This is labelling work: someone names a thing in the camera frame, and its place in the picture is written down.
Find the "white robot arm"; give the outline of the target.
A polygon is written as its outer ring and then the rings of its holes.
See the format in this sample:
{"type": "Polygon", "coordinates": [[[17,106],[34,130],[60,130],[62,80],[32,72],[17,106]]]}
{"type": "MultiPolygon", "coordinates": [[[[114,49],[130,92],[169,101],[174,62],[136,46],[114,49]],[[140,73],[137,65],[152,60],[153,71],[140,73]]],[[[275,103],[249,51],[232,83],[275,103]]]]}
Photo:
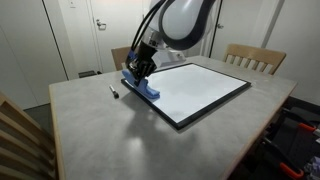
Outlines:
{"type": "Polygon", "coordinates": [[[216,0],[151,0],[125,60],[136,86],[159,68],[181,64],[184,50],[211,30],[216,0]]]}

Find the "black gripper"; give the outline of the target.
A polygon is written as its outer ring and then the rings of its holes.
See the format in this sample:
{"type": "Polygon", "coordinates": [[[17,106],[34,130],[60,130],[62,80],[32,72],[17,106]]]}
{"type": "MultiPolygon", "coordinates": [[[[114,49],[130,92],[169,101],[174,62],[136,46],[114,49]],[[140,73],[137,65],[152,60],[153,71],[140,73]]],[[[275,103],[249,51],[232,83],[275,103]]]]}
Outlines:
{"type": "Polygon", "coordinates": [[[133,75],[134,85],[140,85],[141,79],[150,76],[156,69],[156,65],[152,60],[152,56],[157,50],[144,42],[140,43],[138,52],[130,50],[125,61],[127,69],[133,75]]]}

